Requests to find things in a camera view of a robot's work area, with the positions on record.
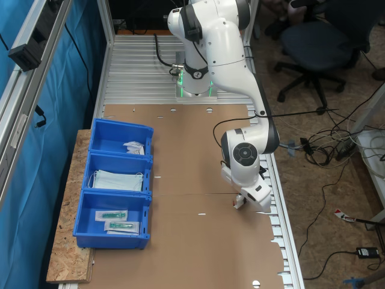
white hole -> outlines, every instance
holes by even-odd
[[[259,288],[259,287],[260,287],[259,281],[254,280],[254,281],[253,281],[253,287],[254,287],[254,288]]]

brown carpet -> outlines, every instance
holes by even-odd
[[[259,40],[253,40],[251,43],[257,74],[262,80],[270,106],[275,114],[315,110],[321,103],[312,86],[307,89],[304,85],[299,85],[286,94],[285,103],[277,102],[280,89],[288,85],[299,74],[284,69],[280,73],[273,70],[277,61],[292,62],[288,56],[282,54],[279,41],[273,41],[263,34],[265,27],[273,20],[274,16],[261,7],[259,13],[261,36]],[[368,53],[368,57],[375,66],[385,67],[384,27],[376,26],[372,30],[371,51]],[[338,113],[347,116],[358,104],[370,97],[381,84],[372,79],[373,71],[374,68],[365,57],[361,56],[355,68],[335,71],[336,76],[347,81],[344,92],[336,93],[334,91],[337,87],[336,83],[321,80],[329,108],[339,108]],[[356,119],[361,111],[362,109],[356,112],[352,119]],[[332,117],[337,121],[342,120],[334,114]],[[334,126],[327,114],[290,116],[285,117],[284,121],[298,129],[314,133],[323,128],[331,129]],[[383,123],[385,123],[385,114],[382,108],[373,117],[371,125],[379,127]],[[310,137],[305,132],[287,126],[280,119],[276,119],[276,125],[282,143],[294,140],[298,145],[300,137]],[[341,128],[346,129],[347,122]],[[326,139],[328,140],[320,140],[317,144],[321,145],[332,140]],[[345,163],[334,169],[324,169],[308,163],[303,152],[296,151],[295,156],[292,157],[283,148],[278,148],[275,156],[295,245],[299,251],[306,239],[306,228],[323,206],[322,186],[336,182]],[[337,166],[340,163],[333,160],[329,166]],[[310,228],[309,241],[303,247],[300,256],[302,274],[305,278],[318,275],[329,254],[334,251],[355,251],[358,246],[380,248],[374,231],[367,231],[363,224],[344,222],[333,214],[335,209],[339,208],[349,216],[370,219],[382,210],[377,191],[359,153],[351,157],[339,183],[325,188],[325,196],[326,207],[317,222]],[[335,255],[330,259],[324,274],[317,280],[305,281],[305,287],[308,289],[351,288],[351,286],[343,285],[342,281],[351,277],[362,278],[373,273],[366,266],[375,262],[377,260],[361,260],[353,255]],[[365,288],[385,288],[385,279]]]

chair base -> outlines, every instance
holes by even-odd
[[[321,83],[319,83],[319,79],[326,79],[329,81],[334,81],[339,83],[339,85],[336,88],[336,92],[341,93],[345,89],[345,84],[347,83],[342,78],[338,78],[336,76],[329,75],[327,73],[322,72],[311,72],[309,70],[306,70],[305,68],[291,63],[285,63],[285,62],[278,62],[274,68],[276,72],[280,72],[283,68],[290,69],[293,71],[297,71],[299,73],[302,73],[300,77],[298,77],[296,80],[294,80],[292,83],[287,85],[285,88],[283,88],[278,95],[277,101],[278,102],[285,102],[286,96],[285,93],[289,91],[290,89],[298,86],[299,84],[305,82],[305,86],[309,87],[310,82],[314,85],[315,90],[317,91],[317,94],[321,100],[322,106],[318,107],[317,110],[319,111],[318,114],[322,115],[325,113],[325,109],[327,108],[327,101],[325,98],[324,90],[321,87]]]

face mask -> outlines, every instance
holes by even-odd
[[[94,178],[93,188],[108,188],[112,190],[141,191],[143,174],[124,175],[119,173],[109,173],[104,170],[95,171],[88,180],[90,187],[91,178]]]

chair wheel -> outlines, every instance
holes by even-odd
[[[281,70],[282,70],[281,65],[279,65],[279,63],[277,63],[277,65],[274,66],[274,70],[275,70],[276,72],[281,72]]]
[[[278,98],[277,98],[277,101],[278,102],[285,102],[285,94],[283,92],[280,92],[279,95],[278,95]]]
[[[338,93],[341,93],[345,90],[345,85],[344,84],[340,84],[339,86],[337,86],[336,88],[336,92]]]
[[[316,109],[317,114],[319,116],[322,116],[325,113],[325,110],[326,110],[326,107],[319,107],[319,108]]]

